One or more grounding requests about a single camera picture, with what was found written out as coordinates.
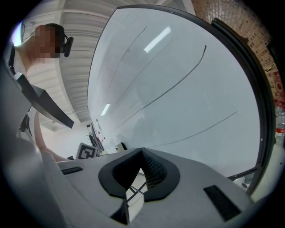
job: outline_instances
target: ceiling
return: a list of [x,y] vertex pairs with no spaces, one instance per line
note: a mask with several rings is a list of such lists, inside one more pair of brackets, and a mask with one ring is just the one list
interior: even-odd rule
[[[116,7],[130,4],[159,4],[186,10],[190,0],[44,0],[24,19],[26,40],[42,24],[57,23],[74,37],[68,58],[45,60],[31,68],[27,77],[31,84],[45,89],[56,104],[75,123],[90,120],[87,87],[91,61],[100,34]],[[41,115],[41,125],[57,131],[64,126]]]

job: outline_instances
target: person's neck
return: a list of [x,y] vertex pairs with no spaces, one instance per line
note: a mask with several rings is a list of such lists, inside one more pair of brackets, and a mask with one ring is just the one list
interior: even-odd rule
[[20,46],[15,47],[15,50],[19,53],[22,63],[25,67],[26,72],[36,63],[36,59],[33,55],[32,47],[29,41],[25,41]]

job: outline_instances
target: whiteboard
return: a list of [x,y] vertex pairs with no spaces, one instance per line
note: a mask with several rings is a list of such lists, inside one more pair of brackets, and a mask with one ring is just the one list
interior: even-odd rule
[[259,113],[242,67],[204,28],[168,12],[114,12],[93,57],[88,108],[105,150],[148,147],[224,176],[257,162]]

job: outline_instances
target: plastic bottle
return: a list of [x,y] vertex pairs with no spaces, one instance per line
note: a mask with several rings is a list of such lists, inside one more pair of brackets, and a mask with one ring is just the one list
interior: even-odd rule
[[275,102],[275,114],[276,114],[276,144],[283,145],[285,138],[285,106],[283,102]]

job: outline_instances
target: person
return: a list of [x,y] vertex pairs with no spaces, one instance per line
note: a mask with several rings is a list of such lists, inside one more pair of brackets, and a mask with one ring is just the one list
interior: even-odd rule
[[[28,70],[32,66],[45,63],[50,58],[59,58],[60,53],[63,53],[65,49],[65,37],[63,27],[57,24],[46,24],[36,27],[35,31],[25,42],[15,47],[13,63],[15,73],[27,75]],[[24,121],[25,127],[23,128],[23,124],[21,124],[22,128],[20,127],[18,137],[34,141],[41,152],[51,153],[56,162],[67,161],[67,159],[59,156],[46,146],[41,132],[38,111],[31,107]]]

